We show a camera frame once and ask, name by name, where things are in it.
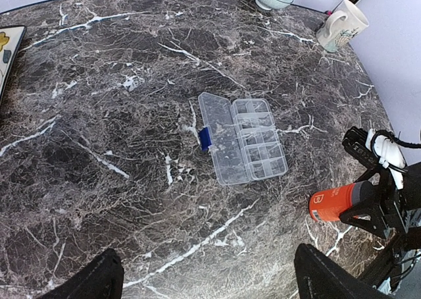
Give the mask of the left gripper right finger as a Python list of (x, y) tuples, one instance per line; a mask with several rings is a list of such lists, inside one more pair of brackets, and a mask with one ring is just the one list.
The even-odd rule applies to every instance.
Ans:
[(386, 277), (393, 262), (392, 245), (386, 246), (357, 279), (311, 244), (300, 244), (294, 267), (300, 298), (388, 298), (370, 281)]

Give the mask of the red pill bottle grey cap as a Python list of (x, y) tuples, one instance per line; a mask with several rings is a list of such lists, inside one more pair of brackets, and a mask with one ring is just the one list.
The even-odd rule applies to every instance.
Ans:
[(372, 196), (374, 192), (374, 185), (367, 180), (316, 192), (310, 197), (310, 216), (315, 221), (339, 221), (341, 213)]

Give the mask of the clear plastic pill organizer box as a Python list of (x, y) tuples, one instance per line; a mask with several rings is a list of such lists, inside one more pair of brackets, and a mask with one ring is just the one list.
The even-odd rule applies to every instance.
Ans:
[(223, 186), (280, 177), (288, 166), (270, 105), (263, 98), (236, 99), (203, 92), (198, 97), (201, 149), (210, 153)]

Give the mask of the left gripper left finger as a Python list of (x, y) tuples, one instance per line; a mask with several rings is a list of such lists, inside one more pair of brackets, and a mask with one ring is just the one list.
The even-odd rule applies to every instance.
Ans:
[(112, 248), (94, 257), (62, 285), (39, 298), (116, 298), (122, 297), (124, 268)]

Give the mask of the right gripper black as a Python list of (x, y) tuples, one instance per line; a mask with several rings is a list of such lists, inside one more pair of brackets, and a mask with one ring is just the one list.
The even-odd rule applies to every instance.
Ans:
[(339, 214), (339, 220), (382, 239), (388, 239), (393, 231), (408, 233), (411, 227), (418, 226), (415, 170), (403, 176), (403, 189), (396, 187), (390, 171), (382, 171), (377, 189), (381, 196), (375, 188), (354, 188), (351, 206)]

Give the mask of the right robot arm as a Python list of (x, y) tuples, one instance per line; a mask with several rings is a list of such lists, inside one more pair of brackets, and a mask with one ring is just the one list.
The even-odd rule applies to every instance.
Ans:
[(339, 214), (342, 223), (363, 229), (379, 238), (389, 239), (358, 279), (379, 288), (389, 281), (397, 290), (420, 260), (420, 164), (407, 168), (404, 188), (395, 186), (391, 172), (380, 171), (377, 185), (362, 186), (368, 197)]

